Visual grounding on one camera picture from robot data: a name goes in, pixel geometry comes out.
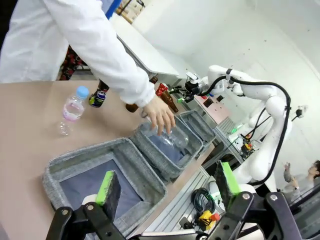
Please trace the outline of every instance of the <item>human hand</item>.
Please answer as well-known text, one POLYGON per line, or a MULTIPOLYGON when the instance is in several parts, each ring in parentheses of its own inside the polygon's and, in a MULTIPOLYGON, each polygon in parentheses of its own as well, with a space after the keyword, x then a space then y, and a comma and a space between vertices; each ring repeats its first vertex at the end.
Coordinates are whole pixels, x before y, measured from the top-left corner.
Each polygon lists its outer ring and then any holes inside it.
POLYGON ((154 98, 143 107, 143 110, 151 120, 151 128, 154 129, 158 126, 158 136, 162 134, 164 127, 166 132, 170 134, 171 127, 176 126, 174 114, 169 109, 169 106, 158 96, 154 96, 154 98))
POLYGON ((292 187, 294 187, 294 188, 298 188, 298 187, 299 187, 298 181, 296 180, 295 177, 292 177, 291 185, 292 185, 292 187))
POLYGON ((284 170, 285 171, 289 171, 290 170, 290 162, 287 162, 285 165, 284 165, 284 170))

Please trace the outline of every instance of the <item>black hair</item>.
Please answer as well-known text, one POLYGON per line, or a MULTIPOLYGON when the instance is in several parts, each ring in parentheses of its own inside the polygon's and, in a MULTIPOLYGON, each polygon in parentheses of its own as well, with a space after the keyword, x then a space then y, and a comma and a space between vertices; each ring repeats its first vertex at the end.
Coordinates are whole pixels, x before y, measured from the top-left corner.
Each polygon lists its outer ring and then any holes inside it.
POLYGON ((318 175, 315 175, 313 178, 316 179, 317 177, 320 177, 320 160, 317 160, 313 164, 316 167, 316 170, 319 172, 318 175))

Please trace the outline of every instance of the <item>finger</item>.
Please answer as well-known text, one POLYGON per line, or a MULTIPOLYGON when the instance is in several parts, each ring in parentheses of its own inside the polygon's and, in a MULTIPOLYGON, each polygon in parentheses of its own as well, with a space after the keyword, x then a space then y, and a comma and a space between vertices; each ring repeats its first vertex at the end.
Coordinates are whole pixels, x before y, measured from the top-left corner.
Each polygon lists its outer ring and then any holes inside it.
POLYGON ((156 116, 156 122, 158 124, 158 136, 161 136, 165 126, 164 120, 162 118, 162 114, 159 114, 156 116))
POLYGON ((166 133, 170 134, 171 133, 171 120, 166 112, 162 115, 162 119, 164 121, 166 133))
POLYGON ((150 113, 148 116, 151 120, 151 130, 153 130, 157 125, 157 116, 155 113, 150 113))
POLYGON ((168 114, 168 116, 170 118, 171 126, 174 128, 176 126, 175 115, 170 110, 168 110, 166 113, 168 114))

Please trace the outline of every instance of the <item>yellow object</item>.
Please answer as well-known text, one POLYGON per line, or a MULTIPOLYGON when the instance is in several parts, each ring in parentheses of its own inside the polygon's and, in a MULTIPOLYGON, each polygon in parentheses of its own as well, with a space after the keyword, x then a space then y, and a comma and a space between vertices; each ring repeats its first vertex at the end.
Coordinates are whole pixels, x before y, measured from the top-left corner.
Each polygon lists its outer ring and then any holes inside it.
POLYGON ((207 210, 204 211, 203 214, 199 217, 199 226, 203 231, 209 230, 214 226, 215 221, 211 220, 211 215, 212 213, 207 210))

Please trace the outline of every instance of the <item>screw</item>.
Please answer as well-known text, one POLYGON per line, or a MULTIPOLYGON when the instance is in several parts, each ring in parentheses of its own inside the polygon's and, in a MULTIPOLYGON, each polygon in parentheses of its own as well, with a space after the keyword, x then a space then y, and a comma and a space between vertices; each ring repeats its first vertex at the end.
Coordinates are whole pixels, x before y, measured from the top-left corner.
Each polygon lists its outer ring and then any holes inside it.
POLYGON ((276 195, 274 195, 274 194, 272 194, 272 195, 270 196, 270 198, 271 198, 272 201, 275 201, 275 200, 278 199, 278 197, 277 197, 276 195))
POLYGON ((248 193, 244 193, 242 195, 242 197, 245 199, 245 200, 248 200, 250 198, 250 195, 248 193))
POLYGON ((89 205, 89 206, 87 207, 87 209, 88 209, 89 211, 91 211, 92 209, 94 209, 94 206, 89 205))

